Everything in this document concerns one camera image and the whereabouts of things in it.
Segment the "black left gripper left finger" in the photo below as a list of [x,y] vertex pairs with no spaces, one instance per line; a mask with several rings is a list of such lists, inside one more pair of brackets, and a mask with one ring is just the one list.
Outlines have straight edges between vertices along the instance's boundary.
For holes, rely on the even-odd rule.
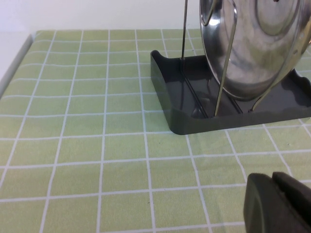
[[272,177],[251,173],[243,207],[247,233],[309,233],[308,225],[292,207]]

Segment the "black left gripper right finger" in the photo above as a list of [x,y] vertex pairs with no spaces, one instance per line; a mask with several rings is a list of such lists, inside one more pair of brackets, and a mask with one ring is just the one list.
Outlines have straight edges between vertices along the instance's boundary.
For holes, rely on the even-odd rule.
[[272,179],[304,221],[311,224],[311,189],[284,172],[273,172]]

